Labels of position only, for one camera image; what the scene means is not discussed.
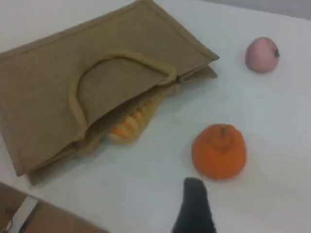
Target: white table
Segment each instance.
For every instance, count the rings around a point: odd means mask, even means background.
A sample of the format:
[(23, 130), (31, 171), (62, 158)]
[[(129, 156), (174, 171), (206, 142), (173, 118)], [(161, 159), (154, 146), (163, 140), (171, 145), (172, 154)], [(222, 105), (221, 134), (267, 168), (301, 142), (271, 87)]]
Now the white table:
[[(117, 9), (131, 0), (2, 0), (4, 51)], [(168, 233), (183, 179), (198, 177), (193, 138), (208, 124), (231, 123), (246, 139), (238, 178), (204, 179), (218, 233), (306, 233), (311, 229), (311, 21), (197, 0), (156, 0), (220, 55), (218, 79), (194, 84), (160, 107), (143, 137), (103, 145), (31, 187), (16, 177), (0, 145), (0, 181), (69, 210), (112, 233)], [(243, 53), (258, 36), (278, 44), (275, 72), (247, 70)]]

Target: bag handle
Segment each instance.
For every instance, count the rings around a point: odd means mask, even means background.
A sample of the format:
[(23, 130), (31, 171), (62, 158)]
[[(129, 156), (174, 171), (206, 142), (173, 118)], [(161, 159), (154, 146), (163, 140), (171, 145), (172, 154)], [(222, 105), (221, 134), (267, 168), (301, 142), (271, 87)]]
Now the bag handle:
[(114, 50), (114, 51), (105, 53), (105, 55), (103, 56), (101, 60), (92, 64), (88, 69), (86, 69), (82, 73), (81, 76), (75, 76), (70, 82), (69, 89), (68, 89), (68, 106), (75, 120), (80, 125), (80, 130), (78, 132), (76, 140), (83, 139), (85, 137), (85, 132), (88, 129), (88, 123), (87, 123), (86, 116), (82, 110), (82, 107), (77, 97), (80, 80), (84, 76), (86, 76), (91, 70), (101, 65), (103, 62), (107, 60), (111, 60), (111, 59), (116, 59), (116, 58), (127, 58), (129, 60), (133, 60), (138, 63), (141, 63), (142, 65), (145, 65), (156, 71), (167, 74), (167, 78), (161, 81), (160, 83), (158, 83), (157, 85), (168, 84), (172, 81), (175, 81), (177, 78), (177, 69), (174, 66), (161, 62), (161, 61), (154, 60), (139, 52), (133, 52), (130, 50)]

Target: jute bag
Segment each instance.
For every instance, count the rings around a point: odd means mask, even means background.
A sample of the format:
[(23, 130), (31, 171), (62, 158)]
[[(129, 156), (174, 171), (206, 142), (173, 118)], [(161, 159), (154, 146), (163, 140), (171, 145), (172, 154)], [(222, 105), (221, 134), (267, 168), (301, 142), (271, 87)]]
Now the jute bag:
[(144, 99), (216, 76), (218, 58), (151, 0), (0, 54), (0, 127), (17, 175), (35, 180)]

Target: pink apple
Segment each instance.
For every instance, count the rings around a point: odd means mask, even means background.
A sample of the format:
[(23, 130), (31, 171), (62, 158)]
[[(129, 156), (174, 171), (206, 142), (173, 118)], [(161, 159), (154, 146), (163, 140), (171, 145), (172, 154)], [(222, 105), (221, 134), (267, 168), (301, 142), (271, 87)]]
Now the pink apple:
[(258, 73), (266, 73), (275, 69), (279, 61), (279, 51), (272, 39), (260, 37), (248, 47), (245, 56), (246, 66)]

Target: black object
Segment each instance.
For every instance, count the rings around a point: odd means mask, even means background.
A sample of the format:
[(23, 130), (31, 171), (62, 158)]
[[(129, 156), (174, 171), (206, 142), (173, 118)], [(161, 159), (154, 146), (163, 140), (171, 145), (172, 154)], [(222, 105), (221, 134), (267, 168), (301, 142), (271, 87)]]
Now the black object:
[(200, 179), (185, 179), (183, 203), (172, 233), (216, 233), (207, 191)]

